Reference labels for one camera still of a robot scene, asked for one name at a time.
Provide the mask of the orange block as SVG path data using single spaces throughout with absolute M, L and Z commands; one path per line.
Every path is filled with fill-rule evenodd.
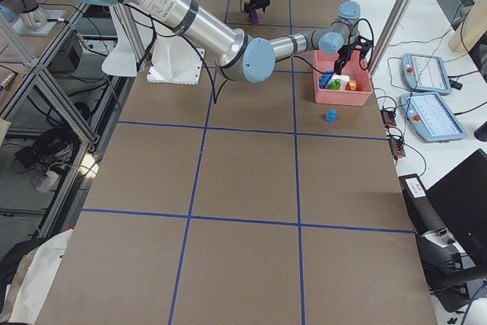
M 361 85 L 357 81 L 348 81 L 345 89 L 347 91 L 360 91 L 361 90 Z

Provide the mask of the orange black connector box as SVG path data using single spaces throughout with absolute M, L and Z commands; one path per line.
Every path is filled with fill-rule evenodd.
M 380 115 L 385 128 L 396 127 L 396 113 L 394 110 L 387 110 L 385 108 L 380 110 Z

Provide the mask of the aluminium frame post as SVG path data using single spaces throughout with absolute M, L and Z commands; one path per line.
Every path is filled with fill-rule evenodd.
M 371 61 L 368 63 L 368 71 L 370 76 L 374 76 L 378 66 L 387 51 L 390 42 L 396 33 L 400 21 L 402 20 L 407 8 L 412 0 L 396 0 L 393 8 L 387 18 L 384 28 L 377 40 L 377 45 L 374 48 Z

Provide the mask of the upper teach pendant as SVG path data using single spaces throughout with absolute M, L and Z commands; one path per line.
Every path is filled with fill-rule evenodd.
M 401 59 L 403 80 L 407 87 L 417 92 L 452 92 L 444 60 L 439 56 L 405 53 Z

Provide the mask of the black laptop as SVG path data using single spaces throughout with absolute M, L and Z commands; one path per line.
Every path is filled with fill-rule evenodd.
M 427 190 L 427 197 L 461 247 L 486 262 L 486 153 L 469 157 Z

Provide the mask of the teach pendant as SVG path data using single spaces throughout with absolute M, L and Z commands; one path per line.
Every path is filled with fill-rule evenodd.
M 467 137 L 466 130 L 437 92 L 402 94 L 399 105 L 424 142 L 449 142 Z
M 405 53 L 401 59 L 403 80 L 407 87 L 417 92 L 452 92 L 444 60 L 439 56 Z

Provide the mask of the lower teach pendant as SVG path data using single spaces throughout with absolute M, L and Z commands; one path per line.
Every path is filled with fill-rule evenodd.
M 437 92 L 402 94 L 399 105 L 424 142 L 449 142 L 467 137 L 466 130 Z

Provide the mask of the small light blue block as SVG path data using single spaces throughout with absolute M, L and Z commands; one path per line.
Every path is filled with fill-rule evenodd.
M 326 114 L 325 116 L 325 120 L 328 122 L 328 123 L 332 123 L 336 120 L 336 117 L 338 116 L 338 112 L 336 109 L 330 109 L 328 111 L 328 113 Z

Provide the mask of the long blue block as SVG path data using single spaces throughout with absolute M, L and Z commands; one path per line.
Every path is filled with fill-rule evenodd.
M 334 71 L 333 70 L 329 70 L 329 71 L 324 72 L 321 75 L 321 77 L 319 79 L 319 82 L 318 82 L 318 85 L 319 85 L 319 88 L 320 89 L 325 89 L 326 88 L 326 86 L 331 81 L 331 79 L 333 77 L 333 74 L 334 74 Z

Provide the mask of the pink plastic box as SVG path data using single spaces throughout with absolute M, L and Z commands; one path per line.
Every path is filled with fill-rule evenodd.
M 314 53 L 313 67 L 314 71 L 314 98 L 317 104 L 335 104 L 345 106 L 363 106 L 373 91 L 370 75 L 368 70 L 360 69 L 358 65 L 358 53 L 355 53 L 340 75 L 334 74 L 333 79 L 342 81 L 339 90 L 320 89 L 318 82 L 321 75 L 329 70 L 333 70 L 334 62 L 338 54 L 328 55 L 321 51 Z M 348 81 L 357 81 L 361 85 L 360 91 L 347 91 L 345 86 Z

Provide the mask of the green block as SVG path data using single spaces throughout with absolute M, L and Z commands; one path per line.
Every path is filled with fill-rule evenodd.
M 328 83 L 326 86 L 327 89 L 330 90 L 339 90 L 341 88 L 342 81 L 340 79 L 333 79 Z

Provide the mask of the purple block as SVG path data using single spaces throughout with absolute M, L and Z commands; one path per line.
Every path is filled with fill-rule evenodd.
M 259 23 L 259 16 L 256 11 L 252 11 L 249 13 L 250 20 L 252 24 L 258 24 Z

